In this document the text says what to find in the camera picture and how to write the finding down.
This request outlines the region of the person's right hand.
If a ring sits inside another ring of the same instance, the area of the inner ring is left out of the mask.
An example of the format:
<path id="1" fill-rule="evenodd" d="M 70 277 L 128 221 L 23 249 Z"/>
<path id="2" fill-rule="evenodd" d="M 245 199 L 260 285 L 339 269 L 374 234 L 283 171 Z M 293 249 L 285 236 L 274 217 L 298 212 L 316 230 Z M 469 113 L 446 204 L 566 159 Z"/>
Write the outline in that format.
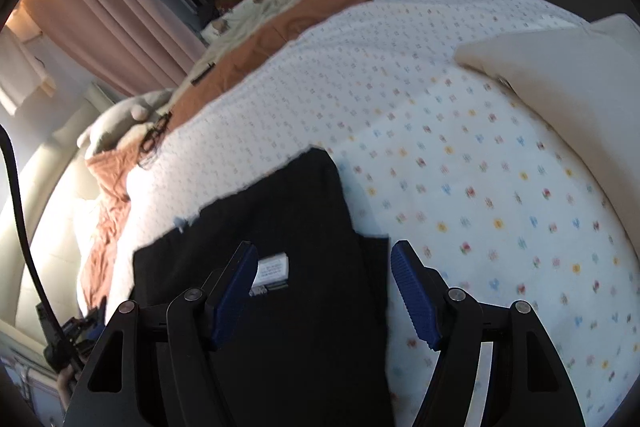
<path id="1" fill-rule="evenodd" d="M 73 394 L 70 390 L 70 384 L 73 381 L 76 381 L 76 372 L 71 364 L 67 365 L 65 369 L 62 369 L 56 377 L 56 390 L 58 391 L 58 396 L 60 397 L 64 411 L 67 411 L 70 406 L 70 400 Z"/>

